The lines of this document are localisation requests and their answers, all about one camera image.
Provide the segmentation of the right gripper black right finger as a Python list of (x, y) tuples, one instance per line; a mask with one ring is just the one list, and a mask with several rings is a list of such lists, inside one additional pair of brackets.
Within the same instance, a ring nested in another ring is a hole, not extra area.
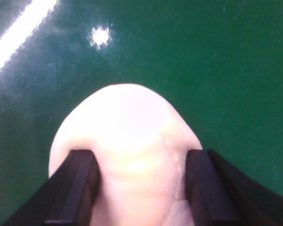
[(187, 153), (185, 194), (197, 226), (283, 226), (283, 197), (211, 149)]

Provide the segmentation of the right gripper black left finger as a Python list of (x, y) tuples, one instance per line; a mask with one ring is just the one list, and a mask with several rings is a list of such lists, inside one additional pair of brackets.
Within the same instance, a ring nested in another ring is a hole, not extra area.
[(72, 150), (56, 172), (3, 225), (88, 226), (100, 172), (90, 150)]

